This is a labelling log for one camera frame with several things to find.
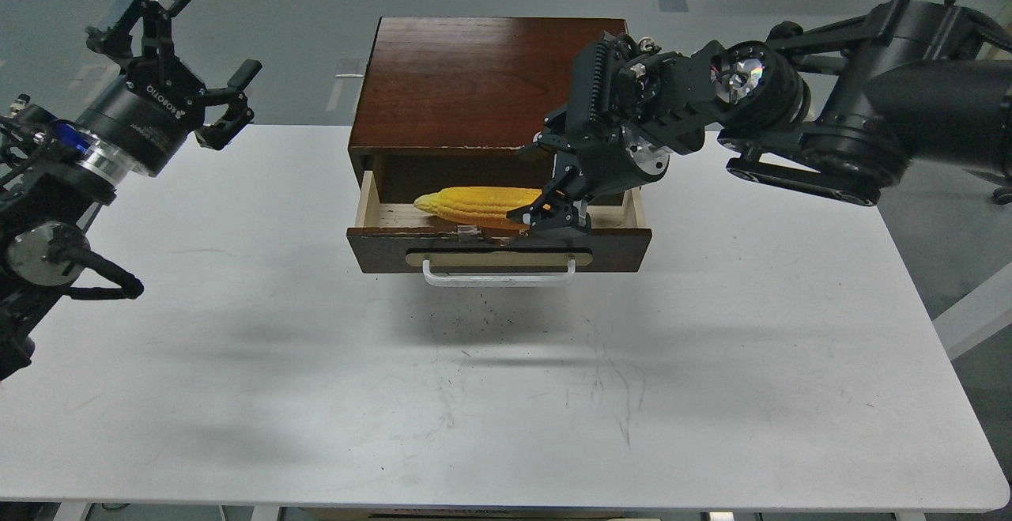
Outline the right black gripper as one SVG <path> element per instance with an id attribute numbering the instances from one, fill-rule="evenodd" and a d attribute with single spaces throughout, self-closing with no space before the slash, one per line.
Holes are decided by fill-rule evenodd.
<path id="1" fill-rule="evenodd" d="M 708 64 L 600 32 L 572 60 L 567 102 L 524 147 L 553 158 L 542 193 L 506 218 L 543 239 L 589 236 L 588 203 L 658 182 L 671 156 L 696 153 L 708 118 L 691 100 L 690 71 L 707 74 Z"/>

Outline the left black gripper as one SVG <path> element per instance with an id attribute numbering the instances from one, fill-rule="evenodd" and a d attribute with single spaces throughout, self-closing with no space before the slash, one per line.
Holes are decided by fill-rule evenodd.
<path id="1" fill-rule="evenodd" d="M 198 128 L 203 149 L 220 151 L 254 118 L 245 89 L 262 70 L 259 60 L 245 60 L 219 89 L 204 89 L 205 82 L 188 70 L 172 74 L 180 65 L 172 21 L 189 2 L 115 0 L 98 26 L 85 30 L 87 48 L 120 71 L 75 122 L 126 151 L 145 176 L 159 175 L 190 132 Z M 185 103 L 188 96 L 193 104 Z M 200 126 L 205 121 L 200 108 L 217 106 L 225 107 L 223 116 Z"/>

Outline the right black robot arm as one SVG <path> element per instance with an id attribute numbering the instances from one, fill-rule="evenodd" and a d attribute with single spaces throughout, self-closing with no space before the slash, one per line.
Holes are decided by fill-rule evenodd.
<path id="1" fill-rule="evenodd" d="M 981 59 L 984 45 L 1009 51 L 1010 34 L 954 0 L 889 0 L 812 30 L 784 21 L 688 56 L 604 32 L 522 149 L 552 154 L 552 179 L 507 218 L 586 236 L 591 202 L 660 181 L 712 124 L 731 175 L 825 199 L 874 206 L 914 161 L 1009 188 L 1010 63 Z"/>

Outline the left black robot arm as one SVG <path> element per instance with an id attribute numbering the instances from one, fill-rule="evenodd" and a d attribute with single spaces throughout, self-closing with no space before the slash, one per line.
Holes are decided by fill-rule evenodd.
<path id="1" fill-rule="evenodd" d="M 74 120 L 19 96 L 2 117 L 1 373 L 29 366 L 30 333 L 62 298 L 134 299 L 142 283 L 96 253 L 87 230 L 124 176 L 156 176 L 189 136 L 221 150 L 253 120 L 246 60 L 212 89 L 175 53 L 172 23 L 191 0 L 115 0 L 86 30 L 119 68 Z"/>

